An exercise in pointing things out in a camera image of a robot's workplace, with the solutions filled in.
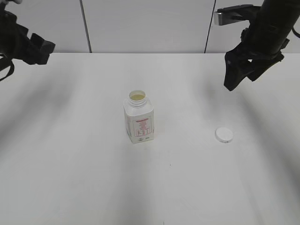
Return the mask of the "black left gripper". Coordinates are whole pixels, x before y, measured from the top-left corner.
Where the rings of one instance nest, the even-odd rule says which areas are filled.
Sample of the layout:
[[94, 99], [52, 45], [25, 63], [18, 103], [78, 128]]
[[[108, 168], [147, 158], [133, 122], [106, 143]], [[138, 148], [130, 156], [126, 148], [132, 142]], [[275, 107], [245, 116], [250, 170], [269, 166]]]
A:
[[43, 39], [36, 33], [30, 38], [26, 34], [21, 34], [14, 59], [22, 60], [29, 65], [46, 65], [55, 46], [55, 43]]

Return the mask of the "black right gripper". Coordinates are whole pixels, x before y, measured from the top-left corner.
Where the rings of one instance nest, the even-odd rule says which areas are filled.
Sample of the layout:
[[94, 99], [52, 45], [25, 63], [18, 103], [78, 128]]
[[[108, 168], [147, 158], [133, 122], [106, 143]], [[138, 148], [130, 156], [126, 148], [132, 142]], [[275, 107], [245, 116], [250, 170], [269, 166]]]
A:
[[252, 52], [242, 43], [225, 54], [225, 80], [224, 86], [233, 91], [244, 78], [248, 77], [252, 82], [256, 81], [265, 71], [284, 59], [281, 50], [285, 43], [280, 45], [275, 54]]

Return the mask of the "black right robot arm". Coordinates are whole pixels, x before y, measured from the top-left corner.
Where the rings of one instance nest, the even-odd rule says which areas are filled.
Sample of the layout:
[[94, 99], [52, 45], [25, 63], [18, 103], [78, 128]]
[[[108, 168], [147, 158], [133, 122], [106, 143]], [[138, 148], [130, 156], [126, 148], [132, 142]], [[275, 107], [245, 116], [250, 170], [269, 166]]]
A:
[[224, 86], [232, 91], [244, 78], [255, 81], [282, 61], [281, 51], [289, 43], [287, 37], [299, 16], [298, 0], [265, 0], [260, 7], [245, 4], [218, 9], [218, 25], [249, 21], [241, 42], [225, 54]]

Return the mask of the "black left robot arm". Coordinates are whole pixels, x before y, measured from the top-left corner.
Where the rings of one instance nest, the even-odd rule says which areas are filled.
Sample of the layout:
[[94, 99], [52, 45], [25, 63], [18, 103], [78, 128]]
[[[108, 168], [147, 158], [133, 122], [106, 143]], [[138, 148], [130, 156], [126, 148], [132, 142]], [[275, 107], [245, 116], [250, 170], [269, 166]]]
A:
[[8, 0], [0, 2], [0, 53], [7, 60], [22, 60], [29, 65], [45, 65], [54, 52], [55, 43], [17, 23], [17, 16], [5, 8]]

